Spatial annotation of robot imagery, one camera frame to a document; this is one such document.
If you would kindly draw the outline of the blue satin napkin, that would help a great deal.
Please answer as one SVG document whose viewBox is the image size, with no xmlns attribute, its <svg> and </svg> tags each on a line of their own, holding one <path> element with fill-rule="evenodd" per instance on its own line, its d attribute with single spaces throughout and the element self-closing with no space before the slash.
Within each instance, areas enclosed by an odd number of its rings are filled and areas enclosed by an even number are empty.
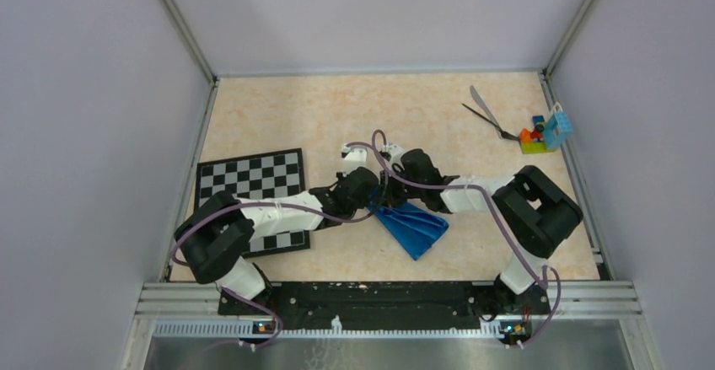
<svg viewBox="0 0 715 370">
<path fill-rule="evenodd" d="M 406 194 L 373 190 L 368 209 L 413 260 L 419 260 L 449 230 L 444 218 L 415 206 Z"/>
</svg>

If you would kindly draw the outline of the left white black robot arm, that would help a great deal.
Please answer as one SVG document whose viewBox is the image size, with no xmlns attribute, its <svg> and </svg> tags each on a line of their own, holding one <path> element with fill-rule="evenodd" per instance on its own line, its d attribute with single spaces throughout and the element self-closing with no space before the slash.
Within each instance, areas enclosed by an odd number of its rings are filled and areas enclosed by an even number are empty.
<svg viewBox="0 0 715 370">
<path fill-rule="evenodd" d="M 246 311 L 259 314 L 269 306 L 271 293 L 257 265 L 245 259 L 251 241 L 355 223 L 379 186 L 378 176 L 361 167 L 332 186 L 282 198 L 251 200 L 221 190 L 175 230 L 171 259 L 189 268 L 197 283 L 213 283 L 238 298 Z"/>
</svg>

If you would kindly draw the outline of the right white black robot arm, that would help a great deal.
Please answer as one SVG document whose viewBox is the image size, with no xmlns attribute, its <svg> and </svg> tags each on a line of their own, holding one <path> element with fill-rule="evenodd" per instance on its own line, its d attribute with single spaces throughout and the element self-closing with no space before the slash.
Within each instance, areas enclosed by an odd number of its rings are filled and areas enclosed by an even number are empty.
<svg viewBox="0 0 715 370">
<path fill-rule="evenodd" d="M 496 305 L 518 312 L 528 289 L 544 285 L 544 267 L 559 245 L 583 221 L 581 207 L 541 169 L 526 165 L 510 178 L 443 175 L 420 148 L 390 144 L 380 153 L 389 169 L 392 206 L 419 200 L 443 214 L 488 212 L 502 232 L 512 257 L 496 279 Z"/>
</svg>

